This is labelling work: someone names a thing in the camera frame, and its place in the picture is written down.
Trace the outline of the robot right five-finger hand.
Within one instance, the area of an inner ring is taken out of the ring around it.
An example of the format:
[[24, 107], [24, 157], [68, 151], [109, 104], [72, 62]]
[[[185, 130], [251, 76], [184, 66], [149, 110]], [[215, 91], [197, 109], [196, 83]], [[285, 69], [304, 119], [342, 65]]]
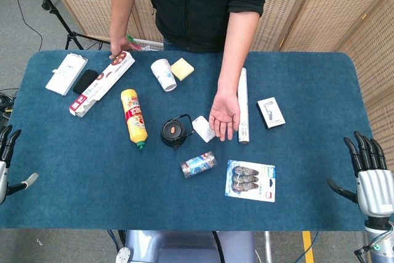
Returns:
[[349, 150], [356, 180], [353, 193], [338, 186], [332, 179], [327, 183], [338, 195], [357, 204], [368, 217], [388, 218], [393, 214], [393, 173], [387, 167], [380, 144], [360, 132], [354, 132], [358, 145], [348, 137], [344, 142]]

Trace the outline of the person's left hand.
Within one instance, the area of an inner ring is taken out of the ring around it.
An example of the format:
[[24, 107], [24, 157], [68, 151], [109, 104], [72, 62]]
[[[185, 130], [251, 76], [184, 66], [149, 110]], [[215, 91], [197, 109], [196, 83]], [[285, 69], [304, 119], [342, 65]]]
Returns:
[[231, 140], [240, 123], [240, 108], [236, 93], [218, 90], [209, 114], [209, 126], [224, 142]]

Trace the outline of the person's right hand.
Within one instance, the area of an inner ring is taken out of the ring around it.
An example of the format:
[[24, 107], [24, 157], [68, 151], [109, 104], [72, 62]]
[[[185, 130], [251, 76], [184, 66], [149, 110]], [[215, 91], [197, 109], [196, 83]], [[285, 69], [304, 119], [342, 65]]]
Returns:
[[109, 59], [115, 59], [122, 51], [140, 51], [142, 48], [130, 42], [126, 35], [111, 38]]

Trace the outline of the robot left five-finger hand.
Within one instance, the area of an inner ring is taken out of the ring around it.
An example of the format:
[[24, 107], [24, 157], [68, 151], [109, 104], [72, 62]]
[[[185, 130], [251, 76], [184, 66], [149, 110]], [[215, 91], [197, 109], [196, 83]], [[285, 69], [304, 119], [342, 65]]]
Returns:
[[12, 125], [7, 125], [1, 131], [1, 204], [5, 202], [6, 196], [13, 195], [16, 192], [27, 189], [28, 187], [32, 186], [39, 177], [39, 174], [34, 172], [26, 180], [14, 185], [9, 185], [9, 168], [12, 161], [16, 140], [20, 136], [22, 130], [17, 129], [12, 134], [11, 131]]

